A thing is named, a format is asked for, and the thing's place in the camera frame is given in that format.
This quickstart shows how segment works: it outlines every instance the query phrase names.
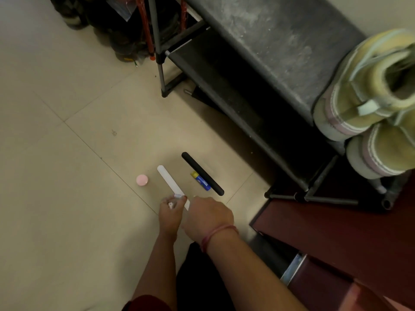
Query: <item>red string bracelet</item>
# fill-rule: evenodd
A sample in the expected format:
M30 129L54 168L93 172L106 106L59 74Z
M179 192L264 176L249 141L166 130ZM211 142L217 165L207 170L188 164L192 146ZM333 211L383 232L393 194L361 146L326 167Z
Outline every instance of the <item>red string bracelet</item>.
M219 226L217 228L215 228L214 230L212 230L210 233L207 234L207 236L205 238L203 238L202 240L202 244L200 245L200 249L202 250L203 253L206 253L206 249L207 249L207 244L210 241L210 238L217 232L224 230L224 229L228 229L231 228L233 230L236 231L236 233L239 233L238 229L234 226L234 225L230 225L230 224L226 224L226 225L222 225Z

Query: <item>tile floor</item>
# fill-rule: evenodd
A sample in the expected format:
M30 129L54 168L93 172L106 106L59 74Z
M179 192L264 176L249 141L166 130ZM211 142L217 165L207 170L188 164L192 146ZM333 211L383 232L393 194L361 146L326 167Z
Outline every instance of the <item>tile floor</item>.
M171 193L158 165L188 196L226 203L250 238L269 187L259 175L266 158L183 93L191 82L163 99L155 62L119 62L92 27L69 29L49 0L0 0L0 61L1 310L120 310ZM176 72L168 63L166 75ZM224 196L195 182L183 151ZM141 173L145 187L135 183ZM177 266L189 243L180 232Z

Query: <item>black foam tube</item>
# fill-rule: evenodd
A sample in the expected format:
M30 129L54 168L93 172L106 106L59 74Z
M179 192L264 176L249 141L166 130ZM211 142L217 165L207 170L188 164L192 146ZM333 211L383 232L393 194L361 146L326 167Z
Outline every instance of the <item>black foam tube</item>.
M200 165L187 152L182 153L182 158L210 185L212 189L215 190L216 193L220 196L225 194L225 191L223 191L219 184L217 184L216 181L213 180L212 177L202 167L200 167Z

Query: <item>white plastic strip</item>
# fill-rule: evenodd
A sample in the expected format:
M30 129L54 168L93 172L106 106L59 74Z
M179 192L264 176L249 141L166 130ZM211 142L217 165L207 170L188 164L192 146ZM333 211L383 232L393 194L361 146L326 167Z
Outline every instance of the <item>white plastic strip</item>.
M176 181L174 181L174 179L170 176L169 172L167 171L167 169L163 165L158 166L157 170L161 174L161 176L163 177L164 181L172 189L172 191L174 192L175 195L176 194L185 195L183 193L183 191L177 185ZM186 204L184 204L184 207L185 207L185 209L189 210L189 206L190 206L190 202L189 202L189 200L187 200Z

